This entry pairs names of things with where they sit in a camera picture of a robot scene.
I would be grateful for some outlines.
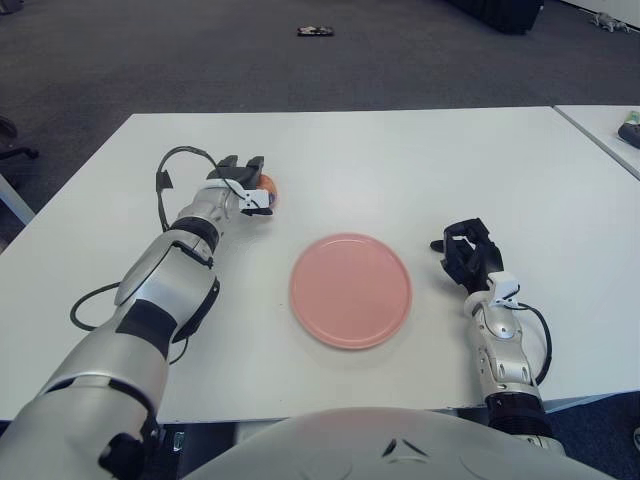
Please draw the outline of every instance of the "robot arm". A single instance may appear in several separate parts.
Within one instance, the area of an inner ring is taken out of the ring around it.
[[[459,222],[447,227],[444,240],[432,242],[431,248],[444,253],[444,270],[469,293],[464,312],[472,319],[469,336],[489,426],[564,454],[538,390],[544,373],[536,381],[522,349],[522,327],[513,314],[525,309],[516,298],[520,285],[504,271],[489,231],[478,218]],[[548,343],[548,361],[550,348]],[[543,368],[546,373],[548,363]]]
[[[262,158],[236,162],[220,162],[125,275],[111,319],[20,411],[0,441],[0,478],[139,477],[159,435],[169,345],[196,332],[218,295],[213,255],[224,226],[241,211],[271,213],[269,193],[256,188]]]

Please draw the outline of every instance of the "table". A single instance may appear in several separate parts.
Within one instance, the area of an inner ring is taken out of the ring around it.
[[[464,289],[428,248],[471,217],[491,230],[519,298],[547,317],[554,358],[543,397],[639,388],[640,185],[553,109],[150,114],[131,116],[0,255],[0,382],[12,392],[0,396],[0,418],[83,337],[68,320],[72,303],[120,279],[159,233],[154,172],[180,144],[218,159],[264,155],[280,198],[272,218],[242,216],[222,239],[219,299],[171,368],[159,421],[481,403]],[[172,218],[208,165],[180,154],[168,168]],[[342,231],[385,242],[413,284],[405,326],[369,350],[319,343],[289,307],[297,256]],[[112,298],[79,314],[106,319]],[[519,315],[537,370],[542,333]]]
[[[640,105],[557,105],[555,109],[640,180],[640,150],[618,137],[629,112]]]

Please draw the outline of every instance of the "orange ball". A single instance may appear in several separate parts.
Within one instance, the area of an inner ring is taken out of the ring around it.
[[[278,199],[278,190],[276,189],[276,184],[273,183],[273,180],[271,180],[269,176],[262,174],[260,175],[257,188],[269,192],[269,207],[273,207]]]

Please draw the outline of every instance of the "pink plate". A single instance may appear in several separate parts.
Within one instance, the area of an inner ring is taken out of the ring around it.
[[[396,254],[375,238],[332,235],[298,259],[291,305],[317,339],[341,348],[368,348],[402,326],[411,307],[411,281]]]

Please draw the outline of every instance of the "floor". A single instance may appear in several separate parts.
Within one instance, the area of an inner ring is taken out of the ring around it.
[[[41,152],[0,173],[36,211],[132,113],[640,103],[640,35],[556,0],[525,36],[444,0],[26,0],[0,45],[0,115]]]

